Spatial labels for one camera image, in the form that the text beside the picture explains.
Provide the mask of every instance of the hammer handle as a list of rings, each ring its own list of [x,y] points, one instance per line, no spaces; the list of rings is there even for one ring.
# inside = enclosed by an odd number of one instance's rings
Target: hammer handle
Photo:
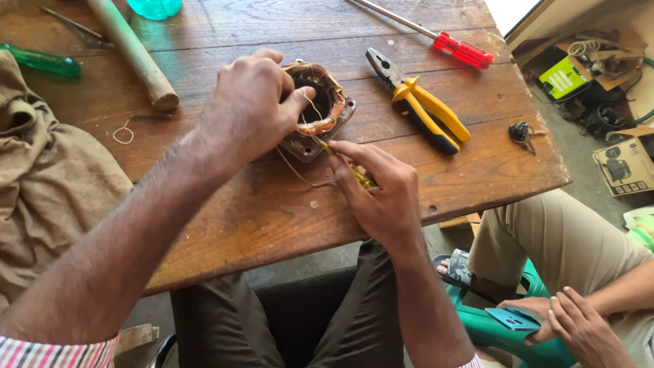
[[[111,0],[87,0],[87,2],[105,26],[111,42],[145,83],[152,105],[159,111],[176,108],[179,96],[120,14],[116,5]]]

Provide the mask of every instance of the green screwdriver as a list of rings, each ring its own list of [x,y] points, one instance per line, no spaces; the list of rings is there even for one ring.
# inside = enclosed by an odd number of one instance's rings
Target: green screwdriver
[[[0,43],[0,50],[9,51],[18,63],[41,70],[63,74],[68,77],[78,77],[80,65],[72,58],[47,54],[36,50],[24,50],[16,46]]]

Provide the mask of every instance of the green bottle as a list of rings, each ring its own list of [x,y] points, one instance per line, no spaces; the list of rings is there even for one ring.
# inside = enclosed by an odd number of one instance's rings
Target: green bottle
[[[148,19],[166,19],[177,14],[182,7],[182,0],[127,0],[136,12]]]

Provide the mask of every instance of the wooden workbench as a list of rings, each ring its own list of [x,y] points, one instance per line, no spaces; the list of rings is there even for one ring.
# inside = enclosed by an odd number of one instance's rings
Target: wooden workbench
[[[538,155],[507,135],[527,121],[547,129],[529,89],[483,0],[383,1],[383,6],[434,31],[495,55],[486,71],[430,47],[424,35],[347,0],[184,1],[164,21],[132,17],[130,24],[179,94],[172,122],[130,124],[129,145],[112,138],[130,115],[155,112],[143,85],[114,50],[87,49],[76,35],[37,5],[48,6],[101,31],[82,1],[21,2],[0,15],[0,41],[77,57],[83,76],[53,81],[25,70],[27,84],[61,122],[91,133],[138,181],[165,148],[200,118],[219,65],[260,47],[327,67],[356,100],[356,112],[338,139],[376,144],[420,174],[422,222],[497,207],[571,182],[551,135],[536,137]],[[444,156],[417,134],[390,104],[390,91],[364,54],[374,47],[446,103],[468,125],[472,139]],[[329,181],[322,155],[311,164],[292,160],[308,180]],[[336,187],[311,189],[277,156],[264,155],[221,188],[182,232],[151,279],[147,293],[197,283],[366,238]]]

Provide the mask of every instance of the green plastic chair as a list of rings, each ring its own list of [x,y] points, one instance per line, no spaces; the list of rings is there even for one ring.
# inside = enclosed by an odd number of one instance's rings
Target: green plastic chair
[[[525,265],[521,284],[527,290],[525,297],[550,297],[530,260]],[[509,352],[522,359],[524,363],[521,368],[569,368],[577,363],[577,359],[560,339],[528,346],[524,339],[529,332],[512,331],[496,321],[485,310],[463,305],[461,302],[467,294],[466,290],[449,285],[447,294],[475,345],[494,346]]]

